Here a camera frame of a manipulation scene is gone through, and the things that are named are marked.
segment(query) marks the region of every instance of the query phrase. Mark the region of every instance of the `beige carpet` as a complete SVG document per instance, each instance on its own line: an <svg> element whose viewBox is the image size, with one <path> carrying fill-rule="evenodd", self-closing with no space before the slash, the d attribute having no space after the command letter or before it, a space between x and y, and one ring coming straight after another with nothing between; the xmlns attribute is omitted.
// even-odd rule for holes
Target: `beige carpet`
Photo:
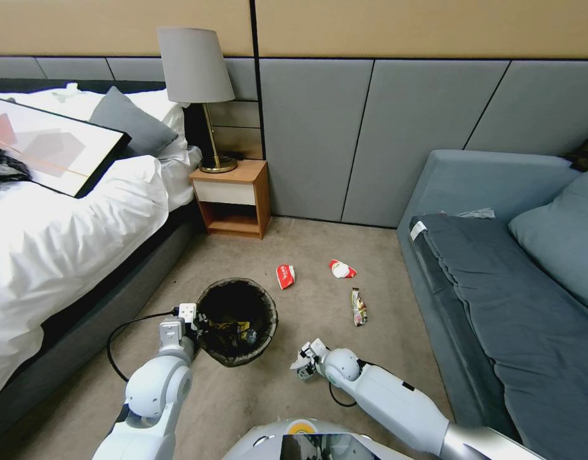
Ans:
<svg viewBox="0 0 588 460"><path fill-rule="evenodd" d="M328 268L332 258L350 264L358 276L334 278ZM297 278L281 291L275 268L284 263L294 266ZM209 284L226 277L248 277L264 286L277 304L279 327L265 354L243 367L227 369L200 352L176 430L177 460L219 459L252 426L296 417L336 422L427 458L404 447L360 408L335 404L325 379L303 382L289 370L297 349L320 337L331 348L350 348L391 370L451 418L395 231L273 218L262 241L198 236L142 314L194 302ZM359 328L349 305L352 287L360 288L369 311L369 322ZM116 340L124 373L154 356L159 321L131 326ZM99 354L0 439L0 459L91 458L119 413L123 391L124 383Z"/></svg>

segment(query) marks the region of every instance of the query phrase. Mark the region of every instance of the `gray pillow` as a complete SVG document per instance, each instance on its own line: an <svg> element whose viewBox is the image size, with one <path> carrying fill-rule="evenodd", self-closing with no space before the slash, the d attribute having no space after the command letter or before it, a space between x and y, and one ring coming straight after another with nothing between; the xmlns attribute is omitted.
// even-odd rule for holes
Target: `gray pillow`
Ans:
<svg viewBox="0 0 588 460"><path fill-rule="evenodd" d="M588 305L588 172L550 204L515 217L509 230L556 281Z"/></svg>
<svg viewBox="0 0 588 460"><path fill-rule="evenodd" d="M175 131L140 110L114 86L96 106L89 122L128 133L132 140L121 155L124 158L157 157L160 150L177 138Z"/></svg>

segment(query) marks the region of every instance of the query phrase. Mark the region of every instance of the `sofa seat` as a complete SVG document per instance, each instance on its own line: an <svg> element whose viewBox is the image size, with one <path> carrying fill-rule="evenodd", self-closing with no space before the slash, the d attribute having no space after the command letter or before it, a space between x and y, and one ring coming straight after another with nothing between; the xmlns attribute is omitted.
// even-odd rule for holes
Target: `sofa seat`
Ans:
<svg viewBox="0 0 588 460"><path fill-rule="evenodd" d="M588 458L588 308L529 259L504 223L432 214L411 225L419 220L427 228L414 244L422 270L435 287L443 274L460 301L443 304L460 310L447 317L464 313L479 345L462 328L454 340L481 346L523 443L548 460ZM483 362L469 364L483 371Z"/></svg>

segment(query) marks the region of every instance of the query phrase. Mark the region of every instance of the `sofa tag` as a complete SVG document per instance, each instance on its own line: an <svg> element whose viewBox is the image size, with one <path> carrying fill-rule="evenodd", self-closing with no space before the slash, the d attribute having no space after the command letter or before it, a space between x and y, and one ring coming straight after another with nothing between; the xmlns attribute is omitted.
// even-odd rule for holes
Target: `sofa tag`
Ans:
<svg viewBox="0 0 588 460"><path fill-rule="evenodd" d="M409 233L411 240L414 242L417 236L424 230L426 230L426 226L422 223L421 220L418 220L417 224L414 225L414 227L411 229L411 232Z"/></svg>

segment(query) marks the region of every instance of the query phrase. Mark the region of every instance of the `wooden nightstand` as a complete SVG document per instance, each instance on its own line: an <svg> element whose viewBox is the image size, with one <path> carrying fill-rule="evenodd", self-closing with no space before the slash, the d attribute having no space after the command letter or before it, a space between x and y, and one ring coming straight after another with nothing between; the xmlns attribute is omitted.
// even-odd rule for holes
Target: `wooden nightstand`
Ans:
<svg viewBox="0 0 588 460"><path fill-rule="evenodd" d="M270 220L268 171L264 160L239 160L220 174L190 174L209 234L264 237Z"/></svg>

